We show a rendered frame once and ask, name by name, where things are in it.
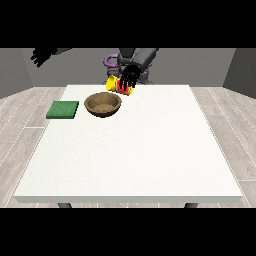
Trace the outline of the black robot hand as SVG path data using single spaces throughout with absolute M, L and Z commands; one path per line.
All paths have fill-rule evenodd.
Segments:
M 35 48 L 31 60 L 37 67 L 41 67 L 56 52 L 56 48 Z
M 120 79 L 120 88 L 126 90 L 127 87 L 135 87 L 140 76 L 140 68 L 136 65 L 127 66 Z

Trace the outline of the brown wooden bowl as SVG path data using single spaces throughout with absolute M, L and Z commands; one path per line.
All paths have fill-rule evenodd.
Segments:
M 100 92 L 87 97 L 84 106 L 92 115 L 105 118 L 114 115 L 121 107 L 121 103 L 122 100 L 118 95 Z

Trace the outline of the green square pad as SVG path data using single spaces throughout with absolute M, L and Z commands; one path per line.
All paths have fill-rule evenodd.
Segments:
M 46 114 L 46 118 L 73 119 L 78 106 L 78 101 L 54 101 Z

